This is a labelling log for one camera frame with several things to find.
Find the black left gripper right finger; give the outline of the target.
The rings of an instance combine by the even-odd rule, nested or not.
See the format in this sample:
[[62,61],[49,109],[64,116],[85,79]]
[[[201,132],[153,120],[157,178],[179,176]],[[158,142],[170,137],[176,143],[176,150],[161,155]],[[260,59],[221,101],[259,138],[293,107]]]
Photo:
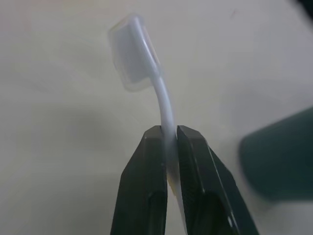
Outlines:
[[205,137],[177,127],[180,184],[189,235],[257,235],[259,232],[227,167]]

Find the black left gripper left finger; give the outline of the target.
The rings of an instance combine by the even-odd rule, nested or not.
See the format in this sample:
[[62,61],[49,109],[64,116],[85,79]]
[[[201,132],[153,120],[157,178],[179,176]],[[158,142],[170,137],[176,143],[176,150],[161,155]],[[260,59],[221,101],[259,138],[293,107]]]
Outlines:
[[166,160],[156,125],[144,132],[121,174],[110,233],[163,235],[166,214]]

